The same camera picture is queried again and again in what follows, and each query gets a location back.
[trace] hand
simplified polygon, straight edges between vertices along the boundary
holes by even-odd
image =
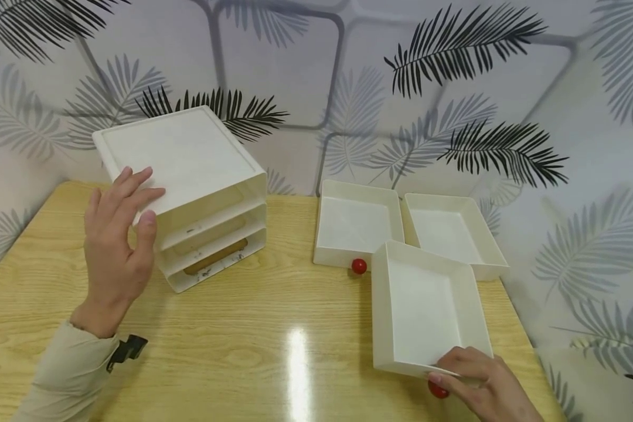
[[[481,382],[471,387],[449,375],[429,374],[429,381],[458,396],[482,422],[544,422],[501,357],[492,359],[473,347],[453,347],[437,366]]]
[[[84,214],[89,287],[87,298],[73,312],[70,322],[98,338],[115,335],[131,303],[143,293],[152,275],[152,246],[157,236],[155,212],[147,210],[141,215],[135,250],[127,241],[136,213],[165,193],[163,188],[138,190],[151,176],[151,168],[136,174],[125,168],[103,195],[98,188],[91,193]]]

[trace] light wood grain surface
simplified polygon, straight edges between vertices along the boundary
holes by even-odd
[[[0,263],[0,421],[84,298],[90,192],[59,186]],[[121,327],[122,337],[149,344],[139,360],[116,366],[93,420],[465,420],[455,400],[434,399],[422,380],[374,370],[370,275],[312,264],[317,199],[267,203],[262,251],[178,295],[155,270]],[[564,420],[502,284],[478,287],[495,353],[544,420]]]

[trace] right hand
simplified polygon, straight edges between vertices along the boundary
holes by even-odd
[[[481,382],[472,387],[446,374],[429,374],[429,381],[458,396],[482,422],[544,422],[501,357],[493,359],[473,347],[453,347],[437,366]]]

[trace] red ball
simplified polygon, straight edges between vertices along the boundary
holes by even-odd
[[[450,395],[450,392],[447,390],[444,390],[443,388],[437,386],[435,383],[429,381],[429,391],[431,391],[431,394],[433,394],[433,396],[436,399],[445,399],[447,396]]]
[[[357,258],[352,261],[352,271],[355,272],[355,274],[364,274],[366,270],[368,270],[368,266],[363,259]]]

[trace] organizer top panel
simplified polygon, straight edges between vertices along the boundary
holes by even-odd
[[[108,174],[153,168],[149,186],[166,188],[157,214],[264,173],[206,106],[100,130],[93,135]]]

